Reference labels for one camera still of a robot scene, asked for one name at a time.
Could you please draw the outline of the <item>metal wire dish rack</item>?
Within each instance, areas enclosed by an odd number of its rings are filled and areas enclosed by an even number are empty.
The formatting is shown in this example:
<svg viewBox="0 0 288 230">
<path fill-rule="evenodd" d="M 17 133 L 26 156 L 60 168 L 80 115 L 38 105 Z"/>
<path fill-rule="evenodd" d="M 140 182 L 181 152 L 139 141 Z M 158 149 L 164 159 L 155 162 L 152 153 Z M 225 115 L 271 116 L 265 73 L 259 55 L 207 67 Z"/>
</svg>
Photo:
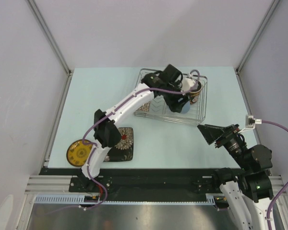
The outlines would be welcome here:
<svg viewBox="0 0 288 230">
<path fill-rule="evenodd" d="M 176 80 L 176 84 L 185 91 L 180 81 L 182 78 L 192 77 L 197 82 L 197 88 L 187 95 L 176 95 L 161 92 L 153 100 L 144 103 L 133 114 L 135 116 L 164 120 L 173 123 L 181 123 L 197 126 L 206 117 L 207 85 L 206 76 L 198 76 L 195 70 L 183 73 Z"/>
</svg>

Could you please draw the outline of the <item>red black skull mug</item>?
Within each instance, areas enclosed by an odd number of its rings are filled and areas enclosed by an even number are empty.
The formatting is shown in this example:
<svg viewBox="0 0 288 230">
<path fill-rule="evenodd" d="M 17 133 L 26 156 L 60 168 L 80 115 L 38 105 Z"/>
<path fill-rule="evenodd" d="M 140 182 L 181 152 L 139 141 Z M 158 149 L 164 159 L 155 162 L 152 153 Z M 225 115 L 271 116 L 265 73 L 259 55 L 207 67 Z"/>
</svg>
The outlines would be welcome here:
<svg viewBox="0 0 288 230">
<path fill-rule="evenodd" d="M 197 87 L 188 93 L 191 105 L 195 104 L 198 101 L 202 88 L 202 84 L 198 82 Z"/>
</svg>

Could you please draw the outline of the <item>light blue cup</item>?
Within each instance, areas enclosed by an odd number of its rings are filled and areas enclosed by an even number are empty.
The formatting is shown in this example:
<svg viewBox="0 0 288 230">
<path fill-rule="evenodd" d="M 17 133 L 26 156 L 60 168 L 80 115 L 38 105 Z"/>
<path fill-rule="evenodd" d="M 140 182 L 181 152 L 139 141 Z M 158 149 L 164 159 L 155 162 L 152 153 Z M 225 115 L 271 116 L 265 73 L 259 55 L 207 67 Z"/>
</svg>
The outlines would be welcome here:
<svg viewBox="0 0 288 230">
<path fill-rule="evenodd" d="M 190 110 L 190 101 L 188 101 L 183 107 L 182 107 L 182 110 L 181 110 L 181 114 L 186 114 L 188 113 Z"/>
</svg>

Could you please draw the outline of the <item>black square floral plate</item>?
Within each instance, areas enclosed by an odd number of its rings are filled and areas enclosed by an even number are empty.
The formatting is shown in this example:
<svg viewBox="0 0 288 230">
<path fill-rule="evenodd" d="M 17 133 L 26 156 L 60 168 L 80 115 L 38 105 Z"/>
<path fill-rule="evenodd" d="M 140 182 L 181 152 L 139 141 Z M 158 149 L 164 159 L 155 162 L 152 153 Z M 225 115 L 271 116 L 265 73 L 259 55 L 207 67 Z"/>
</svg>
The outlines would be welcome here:
<svg viewBox="0 0 288 230">
<path fill-rule="evenodd" d="M 104 162 L 124 162 L 133 159 L 134 134 L 132 127 L 120 127 L 121 139 L 107 153 Z"/>
</svg>

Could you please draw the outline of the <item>yellow round plate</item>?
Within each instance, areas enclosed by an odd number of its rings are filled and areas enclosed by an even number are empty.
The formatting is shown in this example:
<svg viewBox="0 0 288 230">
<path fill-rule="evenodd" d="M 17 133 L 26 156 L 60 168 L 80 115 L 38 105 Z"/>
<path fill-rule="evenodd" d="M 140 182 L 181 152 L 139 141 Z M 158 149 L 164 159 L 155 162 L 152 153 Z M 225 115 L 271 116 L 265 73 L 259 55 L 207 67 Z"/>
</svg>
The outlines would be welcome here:
<svg viewBox="0 0 288 230">
<path fill-rule="evenodd" d="M 80 139 L 73 142 L 68 147 L 66 152 L 66 159 L 71 166 L 82 167 L 86 163 L 93 145 L 88 144 L 89 141 L 86 139 L 84 142 L 85 144 Z"/>
</svg>

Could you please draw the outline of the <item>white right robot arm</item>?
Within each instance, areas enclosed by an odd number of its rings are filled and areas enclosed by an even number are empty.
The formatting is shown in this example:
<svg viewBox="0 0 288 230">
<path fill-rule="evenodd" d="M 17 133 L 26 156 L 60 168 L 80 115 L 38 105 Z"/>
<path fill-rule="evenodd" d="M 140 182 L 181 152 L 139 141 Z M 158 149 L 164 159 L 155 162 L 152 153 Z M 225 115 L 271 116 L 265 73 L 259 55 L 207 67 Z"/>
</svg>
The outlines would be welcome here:
<svg viewBox="0 0 288 230">
<path fill-rule="evenodd" d="M 272 183 L 266 171 L 272 167 L 272 152 L 264 145 L 248 148 L 239 125 L 198 125 L 207 144 L 224 147 L 242 172 L 214 170 L 212 188 L 222 192 L 240 230 L 274 230 Z"/>
</svg>

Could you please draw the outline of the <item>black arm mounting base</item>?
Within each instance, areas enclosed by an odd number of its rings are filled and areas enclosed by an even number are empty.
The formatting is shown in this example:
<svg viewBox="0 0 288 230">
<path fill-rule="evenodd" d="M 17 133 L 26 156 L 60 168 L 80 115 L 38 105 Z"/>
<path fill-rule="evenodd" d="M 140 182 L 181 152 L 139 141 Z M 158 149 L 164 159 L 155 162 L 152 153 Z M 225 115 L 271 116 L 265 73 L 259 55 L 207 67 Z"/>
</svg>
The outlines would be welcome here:
<svg viewBox="0 0 288 230">
<path fill-rule="evenodd" d="M 96 183 L 85 178 L 80 169 L 42 168 L 40 175 L 69 175 L 69 192 L 111 197 L 194 197 L 219 194 L 212 179 L 214 169 L 101 169 Z"/>
</svg>

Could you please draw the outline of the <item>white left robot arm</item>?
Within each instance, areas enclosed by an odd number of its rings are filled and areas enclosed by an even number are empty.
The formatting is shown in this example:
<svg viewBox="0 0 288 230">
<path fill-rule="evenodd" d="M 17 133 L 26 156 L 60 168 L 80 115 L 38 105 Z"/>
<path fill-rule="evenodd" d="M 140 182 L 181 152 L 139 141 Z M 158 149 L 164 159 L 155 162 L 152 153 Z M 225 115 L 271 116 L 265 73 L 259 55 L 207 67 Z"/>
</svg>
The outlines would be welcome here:
<svg viewBox="0 0 288 230">
<path fill-rule="evenodd" d="M 92 191 L 96 187 L 96 177 L 109 150 L 121 140 L 119 124 L 145 103 L 162 96 L 172 112 L 180 113 L 190 102 L 189 93 L 197 85 L 191 75 L 184 76 L 176 67 L 169 64 L 164 70 L 146 74 L 122 101 L 106 111 L 96 110 L 94 124 L 89 131 L 94 131 L 92 150 L 81 167 L 80 187 Z"/>
</svg>

